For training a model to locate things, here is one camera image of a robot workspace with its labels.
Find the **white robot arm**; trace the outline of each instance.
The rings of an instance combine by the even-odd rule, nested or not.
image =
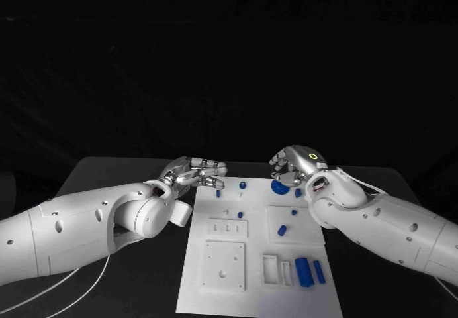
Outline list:
[[[0,221],[0,286],[68,272],[124,246],[153,238],[167,222],[184,226],[192,207],[177,200],[190,186],[223,189],[210,176],[223,162],[181,157],[158,180],[56,197]]]
[[[324,228],[337,228],[385,259],[458,286],[457,224],[377,188],[382,193],[369,195],[340,168],[328,169],[308,147],[288,146],[269,163],[272,177],[287,187],[305,183],[310,212]],[[281,174],[284,165],[288,172]]]

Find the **robotic hand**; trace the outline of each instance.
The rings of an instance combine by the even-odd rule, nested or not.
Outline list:
[[[458,226],[418,205],[387,195],[327,167],[311,148],[288,146],[272,157],[272,177],[287,187],[304,186],[310,213],[385,259],[458,286]],[[281,173],[287,165],[288,172]],[[377,190],[367,194],[357,182]]]
[[[184,226],[190,186],[225,188],[212,178],[223,162],[181,157],[158,180],[63,195],[0,221],[0,286],[75,270],[124,246],[153,238],[167,222]]]

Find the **black background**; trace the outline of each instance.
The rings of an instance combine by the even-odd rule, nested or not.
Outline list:
[[[457,222],[457,17],[421,0],[1,4],[14,213],[85,156],[266,162],[302,144],[396,169]]]

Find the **table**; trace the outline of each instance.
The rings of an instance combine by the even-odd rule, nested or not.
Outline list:
[[[88,157],[76,165],[59,195],[154,179],[171,160]],[[268,163],[228,162],[228,176],[268,178]],[[390,168],[341,168],[390,195],[418,203],[402,175]],[[181,200],[193,205],[196,189]],[[174,313],[190,221],[169,223],[151,240],[128,245],[109,258],[105,274],[85,298],[58,317],[216,317]],[[455,317],[458,303],[435,279],[390,263],[356,245],[341,232],[324,231],[327,256],[344,317]],[[86,292],[105,259],[85,266],[43,296],[3,315],[48,317]],[[69,273],[0,286],[1,309],[42,292]]]

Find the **blue screw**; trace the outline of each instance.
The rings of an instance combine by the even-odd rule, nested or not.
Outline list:
[[[278,229],[278,235],[282,237],[285,232],[287,232],[287,225],[282,225],[279,226],[279,229]]]

